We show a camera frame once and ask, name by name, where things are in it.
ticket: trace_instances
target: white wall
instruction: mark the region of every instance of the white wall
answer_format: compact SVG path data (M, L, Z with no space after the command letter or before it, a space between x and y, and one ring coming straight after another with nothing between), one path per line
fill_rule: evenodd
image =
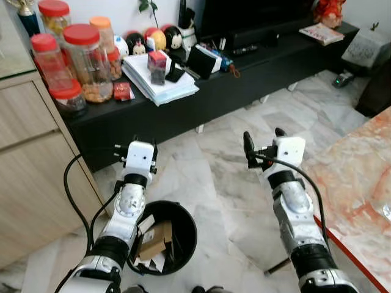
M110 18L114 33L122 35L126 31L137 30L141 33L149 27L156 27L151 8L139 12L139 0L64 0L69 4L73 24L88 23L93 16ZM158 10L158 24L178 24L180 0L155 0ZM39 14L38 5L35 11Z
M371 28L379 21L376 31L391 40L391 0L347 0L342 13L346 22L357 27Z

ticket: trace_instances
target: black tv cabinet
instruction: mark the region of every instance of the black tv cabinet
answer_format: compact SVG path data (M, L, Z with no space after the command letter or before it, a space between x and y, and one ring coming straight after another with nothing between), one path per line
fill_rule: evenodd
M87 165L96 171L116 158L110 152L89 155L93 149L127 145L135 134L163 142L319 71L342 70L340 57L358 28L343 23L338 31L345 39L326 47L300 33L283 35L278 47L234 58L239 79L230 73L212 74L196 82L200 90L195 95L169 104L156 107L132 86L132 102L88 105L84 116L64 120Z

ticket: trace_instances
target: marble floor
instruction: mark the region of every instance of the marble floor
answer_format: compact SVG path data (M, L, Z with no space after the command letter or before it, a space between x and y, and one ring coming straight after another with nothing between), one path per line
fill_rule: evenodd
M147 188L147 201L179 201L193 216L198 244L190 262L166 277L140 276L128 268L122 289L142 284L150 293L191 292L196 285L222 285L234 293L299 292L291 265L270 277L263 270L286 258L271 189L259 172L247 169L244 131L257 146L269 145L274 128L306 139L305 159L316 156L367 121L354 110L366 79L343 89L331 86L335 74L322 71L299 82L292 92L272 93L264 104L245 108L159 144L158 174ZM94 174L109 197L121 171L114 164ZM106 221L102 216L96 232ZM52 293L61 278L81 259L86 237L82 229L63 237L0 271L0 293ZM333 254L362 292L377 292L334 245Z

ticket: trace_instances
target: robotic arm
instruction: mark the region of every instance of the robotic arm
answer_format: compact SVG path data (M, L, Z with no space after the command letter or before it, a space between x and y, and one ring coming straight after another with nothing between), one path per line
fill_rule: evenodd
M152 173L156 173L157 147L133 141L125 151L126 157L121 158L125 164L123 181L114 199L114 215L60 293L120 293L121 272L145 208L144 190L152 181Z
M280 224L281 239L296 269L302 293L358 293L344 272L338 270L326 241L313 218L313 204L304 183L291 168L268 159L277 159L295 167L301 164L305 140L287 137L276 129L271 146L255 151L248 132L243 135L249 168L262 168L273 192L273 210Z

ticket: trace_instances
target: trophy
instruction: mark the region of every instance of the trophy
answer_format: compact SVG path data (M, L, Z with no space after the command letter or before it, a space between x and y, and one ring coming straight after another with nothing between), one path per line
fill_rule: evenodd
M15 6L18 11L20 21L23 23L24 28L30 37L35 34L39 34L39 27L37 21L37 15L31 9L31 5L34 4L34 0L6 0L9 4Z

